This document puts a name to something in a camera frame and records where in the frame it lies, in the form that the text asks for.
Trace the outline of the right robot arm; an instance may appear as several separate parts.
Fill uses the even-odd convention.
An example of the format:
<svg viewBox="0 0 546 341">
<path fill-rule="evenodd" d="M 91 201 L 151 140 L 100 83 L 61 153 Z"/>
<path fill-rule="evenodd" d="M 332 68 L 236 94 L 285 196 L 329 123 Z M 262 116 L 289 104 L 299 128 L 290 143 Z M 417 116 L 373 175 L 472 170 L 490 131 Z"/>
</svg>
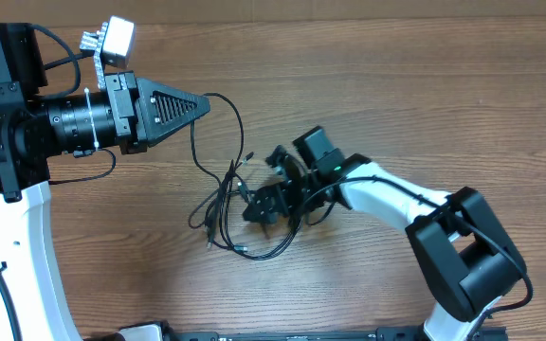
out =
<svg viewBox="0 0 546 341">
<path fill-rule="evenodd" d="M 274 224 L 283 216 L 296 233 L 314 210 L 341 205 L 404 233 L 435 305 L 421 325 L 379 328 L 375 339 L 507 339 L 504 328 L 484 322 L 528 304 L 533 285 L 523 256 L 477 190 L 415 185 L 365 155 L 344 155 L 319 126 L 293 145 L 296 155 L 279 146 L 265 160 L 280 182 L 256 190 L 238 185 L 247 204 L 243 217 Z"/>
</svg>

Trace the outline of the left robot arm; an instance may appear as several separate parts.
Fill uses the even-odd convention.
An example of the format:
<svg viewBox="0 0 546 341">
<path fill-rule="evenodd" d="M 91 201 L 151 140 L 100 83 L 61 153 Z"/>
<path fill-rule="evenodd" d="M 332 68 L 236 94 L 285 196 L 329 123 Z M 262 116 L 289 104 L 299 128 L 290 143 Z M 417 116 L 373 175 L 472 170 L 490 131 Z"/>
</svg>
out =
<svg viewBox="0 0 546 341">
<path fill-rule="evenodd" d="M 42 27 L 0 23 L 0 340 L 76 340 L 51 235 L 47 161 L 143 153 L 204 116 L 209 100 L 128 69 L 136 27 L 112 17 L 68 60 L 93 60 L 98 88 L 42 95 Z"/>
</svg>

